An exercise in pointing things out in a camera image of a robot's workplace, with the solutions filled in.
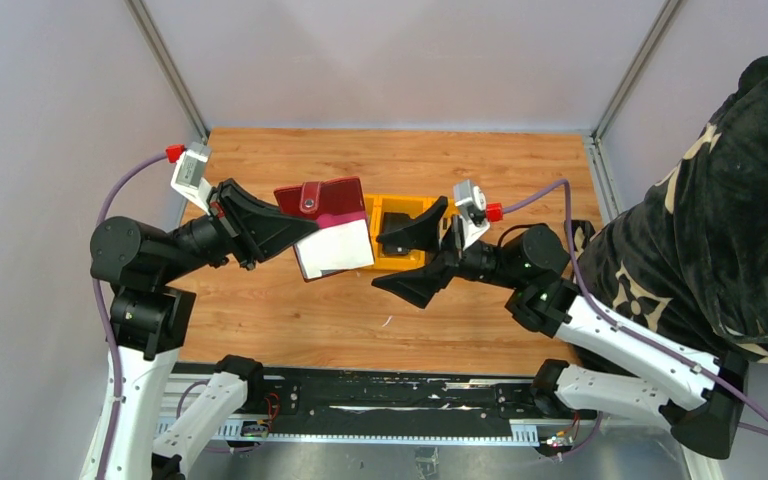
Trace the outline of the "red leather card holder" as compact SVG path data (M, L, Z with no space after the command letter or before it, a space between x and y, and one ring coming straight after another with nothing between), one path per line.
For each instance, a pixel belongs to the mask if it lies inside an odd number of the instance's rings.
M318 230L294 246L305 281L374 264L362 183L359 177L304 182L274 190L282 213L314 221Z

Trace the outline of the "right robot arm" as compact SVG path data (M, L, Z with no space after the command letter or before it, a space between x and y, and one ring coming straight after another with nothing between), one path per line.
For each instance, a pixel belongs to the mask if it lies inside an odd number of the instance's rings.
M490 219L474 206L447 214L448 202L379 234L392 249L418 250L426 263L374 280L408 303L426 307L455 278L510 291L506 310L528 331L586 349L618 367L595 372L545 361L531 383L531 403L544 417L593 410L666 430L682 446L724 460L743 411L746 363L717 357L658 335L588 297L564 277L569 253L544 224L508 229L497 243L483 233Z

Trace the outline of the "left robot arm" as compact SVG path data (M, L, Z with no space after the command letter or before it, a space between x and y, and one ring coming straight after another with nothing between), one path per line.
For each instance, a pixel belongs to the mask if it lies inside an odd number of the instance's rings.
M185 341L196 296L174 282L235 259L247 270L317 230L316 222L282 213L235 181L208 195L207 211L172 231L115 216L91 241L95 288L113 297L100 313L109 346L103 409L84 460L85 479L183 479L236 411L278 405L264 384L263 365L227 355L206 386L165 432L157 424L168 378Z

